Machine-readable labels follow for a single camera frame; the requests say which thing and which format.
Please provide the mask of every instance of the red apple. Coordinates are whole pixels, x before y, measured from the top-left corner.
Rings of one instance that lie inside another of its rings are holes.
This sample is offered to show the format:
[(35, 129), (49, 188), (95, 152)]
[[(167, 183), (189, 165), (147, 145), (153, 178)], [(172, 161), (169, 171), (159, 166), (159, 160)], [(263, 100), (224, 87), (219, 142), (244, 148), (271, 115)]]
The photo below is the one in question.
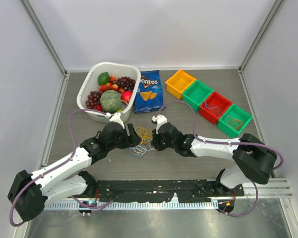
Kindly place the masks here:
[(114, 82), (116, 81), (116, 77), (113, 75), (113, 76), (110, 76), (109, 78), (109, 82)]
[(114, 90), (114, 91), (117, 91), (118, 85), (117, 84), (113, 84), (113, 85), (111, 85), (111, 88), (110, 89), (111, 90)]
[(106, 87), (107, 87), (108, 90), (111, 89), (111, 85), (112, 85), (112, 83), (106, 83)]
[(129, 92), (129, 91), (124, 92), (124, 93), (121, 95), (121, 100), (123, 100), (123, 101), (129, 103), (132, 94), (133, 94), (133, 93), (132, 93), (132, 92)]
[(119, 89), (118, 89), (118, 92), (120, 92), (120, 93), (123, 93), (125, 90), (124, 90), (124, 88), (123, 87), (120, 87)]
[(97, 109), (96, 110), (98, 110), (98, 111), (100, 111), (100, 112), (102, 112), (103, 111), (103, 109), (101, 108), (101, 106), (100, 105), (96, 105), (96, 107), (97, 107)]
[(107, 91), (107, 87), (106, 87), (106, 85), (105, 85), (105, 84), (101, 85), (101, 86), (99, 87), (99, 90), (100, 90), (101, 92), (105, 92), (105, 91)]

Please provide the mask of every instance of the bunch of red grapes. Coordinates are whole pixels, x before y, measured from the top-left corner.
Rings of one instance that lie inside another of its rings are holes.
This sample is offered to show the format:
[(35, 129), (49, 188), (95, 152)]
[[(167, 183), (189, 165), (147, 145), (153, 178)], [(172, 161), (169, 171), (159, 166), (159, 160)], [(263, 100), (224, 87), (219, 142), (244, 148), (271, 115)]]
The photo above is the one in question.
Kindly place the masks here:
[(88, 95), (88, 100), (85, 102), (87, 109), (95, 109), (95, 110), (99, 110), (99, 111), (103, 111), (101, 106), (100, 106), (100, 96), (103, 94), (104, 92), (101, 91), (93, 91), (90, 92), (90, 94)]
[(123, 93), (125, 91), (132, 92), (134, 90), (135, 83), (136, 81), (130, 77), (121, 77), (121, 78), (118, 78), (117, 81), (113, 82), (113, 84), (118, 85), (119, 87), (118, 92), (120, 93)]

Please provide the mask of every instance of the gray wood surface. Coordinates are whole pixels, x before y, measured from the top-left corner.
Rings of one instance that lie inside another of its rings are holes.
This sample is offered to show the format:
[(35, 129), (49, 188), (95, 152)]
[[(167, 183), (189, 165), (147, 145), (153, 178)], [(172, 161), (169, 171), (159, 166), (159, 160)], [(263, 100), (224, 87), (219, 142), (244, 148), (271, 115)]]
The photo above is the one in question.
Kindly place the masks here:
[[(166, 90), (165, 81), (176, 71), (160, 71), (160, 78), (163, 88), (164, 102), (176, 98)], [(250, 113), (237, 70), (190, 70), (187, 71), (196, 79), (213, 88), (242, 109)], [(76, 96), (86, 77), (86, 73), (72, 73), (66, 89), (60, 118), (55, 132), (53, 145), (48, 163), (51, 164), (73, 150), (68, 129), (69, 114), (78, 109)], [(128, 122), (134, 127), (143, 126), (154, 129), (151, 123), (152, 113), (131, 114)], [(163, 110), (170, 123), (175, 125), (183, 133), (192, 133), (192, 113), (183, 104), (171, 104)], [(209, 123), (206, 119), (196, 113), (197, 128), (199, 135), (212, 138), (229, 138), (216, 125)], [(97, 131), (102, 130), (104, 124), (93, 121), (85, 112), (78, 113), (72, 120), (72, 128), (77, 144), (85, 139), (95, 136)], [(255, 124), (252, 121), (244, 130), (258, 136)], [(113, 150), (108, 157), (90, 166), (86, 170), (95, 176), (96, 179), (214, 179), (223, 168), (230, 168), (233, 162), (224, 159), (202, 157), (184, 158), (171, 149), (162, 152), (149, 151), (141, 158), (128, 155), (126, 150)]]

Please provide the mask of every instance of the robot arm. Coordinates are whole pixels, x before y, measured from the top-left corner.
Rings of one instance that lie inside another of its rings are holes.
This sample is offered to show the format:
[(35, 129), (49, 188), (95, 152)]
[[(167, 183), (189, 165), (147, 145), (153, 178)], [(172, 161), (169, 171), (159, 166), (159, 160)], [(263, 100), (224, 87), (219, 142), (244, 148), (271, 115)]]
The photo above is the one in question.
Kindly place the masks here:
[(45, 206), (69, 196), (81, 194), (90, 197), (94, 195), (97, 182), (88, 172), (81, 171), (70, 179), (64, 179), (105, 158), (108, 152), (115, 148), (126, 149), (138, 145), (141, 139), (136, 134), (133, 125), (128, 124), (127, 129), (120, 120), (120, 113), (117, 113), (95, 137), (85, 140), (76, 148), (73, 158), (64, 165), (60, 166), (69, 159), (71, 154), (30, 174), (26, 170), (19, 172), (8, 194), (11, 203), (29, 182), (43, 175), (45, 171), (52, 170), (35, 181), (18, 199), (15, 209), (22, 220), (32, 220), (43, 211)]
[(211, 156), (236, 162), (236, 166), (219, 173), (216, 189), (220, 194), (247, 181), (267, 184), (277, 159), (276, 153), (258, 146), (238, 145), (239, 142), (263, 144), (255, 136), (244, 134), (234, 139), (196, 138), (192, 134), (183, 135), (162, 115), (153, 117), (151, 121), (156, 124), (151, 144), (158, 151), (172, 148), (184, 157)]

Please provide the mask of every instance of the plastic bin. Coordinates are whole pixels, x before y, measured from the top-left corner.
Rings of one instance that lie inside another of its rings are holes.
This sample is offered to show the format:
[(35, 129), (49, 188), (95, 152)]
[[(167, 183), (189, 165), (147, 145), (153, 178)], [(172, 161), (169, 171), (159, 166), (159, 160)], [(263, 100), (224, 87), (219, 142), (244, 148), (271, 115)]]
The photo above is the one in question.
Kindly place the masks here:
[(198, 111), (200, 105), (213, 93), (213, 89), (196, 80), (183, 93), (183, 101), (188, 103), (193, 110)]
[(213, 92), (201, 105), (199, 114), (210, 123), (215, 124), (221, 116), (230, 108), (232, 102)]
[(233, 104), (220, 118), (218, 128), (230, 137), (237, 137), (252, 119), (251, 114)]
[[(103, 73), (108, 72), (109, 75), (114, 75), (116, 78), (119, 77), (130, 77), (136, 81), (133, 94), (131, 96), (130, 102), (128, 106), (122, 111), (121, 120), (126, 122), (130, 112), (132, 110), (132, 106), (135, 100), (135, 96), (137, 93), (137, 89), (140, 82), (140, 71), (134, 66), (126, 65), (126, 64), (118, 64), (118, 63), (110, 63), (110, 62), (102, 62), (95, 65), (89, 71), (83, 85), (81, 86), (79, 93), (76, 98), (77, 105), (80, 109), (86, 109), (85, 102), (87, 100), (87, 96), (91, 91), (98, 91), (98, 76)], [(101, 121), (108, 123), (109, 118), (104, 117), (103, 114), (96, 112), (86, 112), (88, 115), (96, 121)]]
[(167, 85), (167, 91), (177, 99), (181, 99), (184, 90), (186, 90), (195, 80), (196, 78), (183, 70), (179, 70), (165, 83)]

